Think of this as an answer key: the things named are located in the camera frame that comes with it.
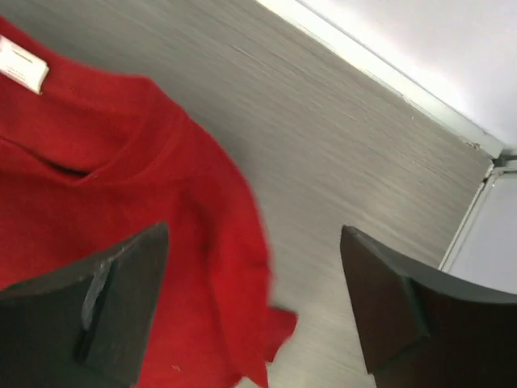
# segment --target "red shirt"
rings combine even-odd
[[[165,220],[170,257],[140,388],[210,388],[265,361],[294,314],[267,307],[271,273],[250,189],[227,154],[151,80],[61,57],[37,95],[0,75],[0,289]]]

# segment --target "white wall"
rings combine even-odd
[[[488,133],[517,147],[517,2],[302,2]]]

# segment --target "white label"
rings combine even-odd
[[[0,36],[0,73],[39,95],[48,66],[47,62]]]

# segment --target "red garment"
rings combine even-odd
[[[165,220],[170,258],[140,388],[267,386],[296,316],[267,307],[270,270],[246,181],[149,79],[52,53],[36,95],[0,75],[0,289]]]

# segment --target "neckline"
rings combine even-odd
[[[165,132],[170,131],[170,126],[167,125],[170,122],[167,121],[170,121],[170,113],[174,113],[174,109],[171,108],[175,104],[150,78],[112,73],[83,65],[46,48],[1,16],[0,36],[5,36],[47,62],[50,71],[43,82],[42,95],[51,95],[62,103],[80,105],[91,110],[113,113],[139,112],[139,120],[125,139],[125,143],[109,161],[89,171],[85,176],[77,177],[63,173],[42,161],[37,155],[27,153],[24,157],[31,165],[31,173],[44,175],[58,183],[72,186],[114,182],[141,172],[164,146],[166,136],[170,133]]]

